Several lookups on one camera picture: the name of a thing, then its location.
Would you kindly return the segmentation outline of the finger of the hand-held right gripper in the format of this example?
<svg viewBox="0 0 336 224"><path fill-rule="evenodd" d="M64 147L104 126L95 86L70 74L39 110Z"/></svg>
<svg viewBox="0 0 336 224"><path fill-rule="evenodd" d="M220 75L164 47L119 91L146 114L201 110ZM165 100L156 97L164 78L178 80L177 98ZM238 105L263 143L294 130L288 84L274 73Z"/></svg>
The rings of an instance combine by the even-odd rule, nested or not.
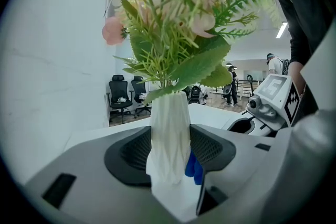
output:
<svg viewBox="0 0 336 224"><path fill-rule="evenodd" d="M249 112L233 113L222 129L254 136L269 136L272 132L266 124Z"/></svg>

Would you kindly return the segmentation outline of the blue cloth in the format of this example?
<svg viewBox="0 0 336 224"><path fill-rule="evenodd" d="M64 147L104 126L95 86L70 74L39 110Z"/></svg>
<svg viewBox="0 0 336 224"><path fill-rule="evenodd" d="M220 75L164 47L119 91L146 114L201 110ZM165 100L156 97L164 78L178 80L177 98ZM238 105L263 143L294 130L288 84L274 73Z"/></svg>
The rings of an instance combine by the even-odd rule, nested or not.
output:
<svg viewBox="0 0 336 224"><path fill-rule="evenodd" d="M194 179L194 183L196 185L202 184L203 179L203 168L200 165L199 161L197 160L196 155L193 151L191 151L186 169L185 169L185 175L187 177L191 177Z"/></svg>

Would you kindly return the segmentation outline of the gray and black round machine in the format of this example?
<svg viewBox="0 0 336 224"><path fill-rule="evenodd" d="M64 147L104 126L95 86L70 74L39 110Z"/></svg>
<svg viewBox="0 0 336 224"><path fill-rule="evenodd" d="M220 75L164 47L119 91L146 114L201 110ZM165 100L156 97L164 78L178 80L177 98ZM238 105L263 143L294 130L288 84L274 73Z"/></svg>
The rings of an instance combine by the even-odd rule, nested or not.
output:
<svg viewBox="0 0 336 224"><path fill-rule="evenodd" d="M190 98L188 103L197 103L205 105L208 99L208 87L202 84L195 84L191 87Z"/></svg>

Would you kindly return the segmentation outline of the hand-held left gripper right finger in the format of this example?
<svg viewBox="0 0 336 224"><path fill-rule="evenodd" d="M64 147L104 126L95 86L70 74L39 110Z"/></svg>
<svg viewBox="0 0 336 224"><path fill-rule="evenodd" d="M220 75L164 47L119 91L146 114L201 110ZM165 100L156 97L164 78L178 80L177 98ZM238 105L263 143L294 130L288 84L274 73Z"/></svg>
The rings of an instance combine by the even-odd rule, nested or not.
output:
<svg viewBox="0 0 336 224"><path fill-rule="evenodd" d="M277 136L190 125L202 173L197 216L285 216L286 129Z"/></svg>

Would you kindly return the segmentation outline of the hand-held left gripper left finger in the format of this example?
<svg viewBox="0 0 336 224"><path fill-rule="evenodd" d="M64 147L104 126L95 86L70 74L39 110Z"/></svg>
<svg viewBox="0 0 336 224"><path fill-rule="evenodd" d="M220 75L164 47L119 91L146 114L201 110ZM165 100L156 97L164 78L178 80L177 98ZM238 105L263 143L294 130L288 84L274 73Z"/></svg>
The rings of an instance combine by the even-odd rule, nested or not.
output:
<svg viewBox="0 0 336 224"><path fill-rule="evenodd" d="M151 193L150 140L145 126L80 143L33 176L26 190L64 222L175 224Z"/></svg>

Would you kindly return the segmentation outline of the ceiling light strip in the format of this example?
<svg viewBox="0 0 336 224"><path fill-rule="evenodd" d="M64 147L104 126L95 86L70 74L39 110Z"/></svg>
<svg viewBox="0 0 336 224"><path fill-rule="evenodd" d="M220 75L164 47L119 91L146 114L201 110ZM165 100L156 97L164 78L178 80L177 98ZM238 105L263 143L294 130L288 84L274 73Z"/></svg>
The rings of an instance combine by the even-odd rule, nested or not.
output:
<svg viewBox="0 0 336 224"><path fill-rule="evenodd" d="M281 27L280 27L280 29L279 29L277 35L276 35L276 38L281 38L281 37L282 37L284 31L285 31L286 28L287 28L287 25L288 25L287 22L283 22L283 23L281 24Z"/></svg>

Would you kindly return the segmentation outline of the pink flower bouquet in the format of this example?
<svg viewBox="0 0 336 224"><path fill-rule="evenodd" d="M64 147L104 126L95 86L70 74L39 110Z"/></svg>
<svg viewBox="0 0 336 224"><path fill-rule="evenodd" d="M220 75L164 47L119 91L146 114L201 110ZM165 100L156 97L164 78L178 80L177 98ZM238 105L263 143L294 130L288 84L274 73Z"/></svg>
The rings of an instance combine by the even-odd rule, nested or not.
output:
<svg viewBox="0 0 336 224"><path fill-rule="evenodd" d="M232 43L252 34L260 13L281 26L276 0L109 0L102 35L108 45L128 39L125 70L157 84L146 103L200 83L229 83L223 61Z"/></svg>

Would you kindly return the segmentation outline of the person's right forearm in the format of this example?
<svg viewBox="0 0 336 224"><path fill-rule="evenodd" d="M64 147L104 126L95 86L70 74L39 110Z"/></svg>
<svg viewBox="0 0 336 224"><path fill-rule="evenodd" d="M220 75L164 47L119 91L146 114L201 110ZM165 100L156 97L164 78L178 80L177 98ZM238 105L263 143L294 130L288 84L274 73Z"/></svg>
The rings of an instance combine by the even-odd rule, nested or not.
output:
<svg viewBox="0 0 336 224"><path fill-rule="evenodd" d="M304 96L306 88L306 81L301 74L302 69L303 64L297 61L291 62L288 69L288 75L291 76L301 98Z"/></svg>

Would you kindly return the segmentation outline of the white ribbed vase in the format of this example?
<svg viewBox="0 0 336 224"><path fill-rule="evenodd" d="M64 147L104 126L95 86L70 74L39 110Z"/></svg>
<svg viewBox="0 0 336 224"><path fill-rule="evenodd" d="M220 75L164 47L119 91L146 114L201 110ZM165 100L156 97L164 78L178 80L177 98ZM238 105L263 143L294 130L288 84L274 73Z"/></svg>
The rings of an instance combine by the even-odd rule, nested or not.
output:
<svg viewBox="0 0 336 224"><path fill-rule="evenodd" d="M146 173L153 196L180 222L196 218L201 189L193 177L185 175L191 155L190 124L185 92L167 94L152 102Z"/></svg>

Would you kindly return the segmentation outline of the black office chair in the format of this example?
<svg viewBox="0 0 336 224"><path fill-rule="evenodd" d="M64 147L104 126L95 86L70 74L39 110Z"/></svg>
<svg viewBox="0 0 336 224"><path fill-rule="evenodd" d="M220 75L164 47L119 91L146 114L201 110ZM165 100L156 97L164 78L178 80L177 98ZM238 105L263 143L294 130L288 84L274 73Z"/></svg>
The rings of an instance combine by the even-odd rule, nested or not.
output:
<svg viewBox="0 0 336 224"><path fill-rule="evenodd" d="M147 111L147 112L151 113L150 105L149 104L144 104L145 100L139 99L140 94L147 93L143 78L141 76L134 76L133 80L131 81L131 84L132 84L133 89L134 89L134 100L138 105L135 108L135 114L137 116L140 116L140 113L143 112L143 111Z"/></svg>
<svg viewBox="0 0 336 224"><path fill-rule="evenodd" d="M123 75L115 74L109 82L110 93L107 93L108 104L111 109L120 110L121 123L124 124L125 109L133 105L128 96L128 82ZM118 98L126 98L125 103L118 103Z"/></svg>

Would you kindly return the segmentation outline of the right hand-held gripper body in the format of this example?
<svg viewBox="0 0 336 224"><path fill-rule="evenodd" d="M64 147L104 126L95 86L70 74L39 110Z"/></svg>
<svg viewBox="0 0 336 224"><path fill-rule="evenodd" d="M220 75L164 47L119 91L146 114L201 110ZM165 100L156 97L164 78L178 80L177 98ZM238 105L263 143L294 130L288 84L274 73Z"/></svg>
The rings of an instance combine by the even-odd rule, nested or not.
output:
<svg viewBox="0 0 336 224"><path fill-rule="evenodd" d="M291 127L301 102L290 76L269 74L254 90L246 110L273 131Z"/></svg>

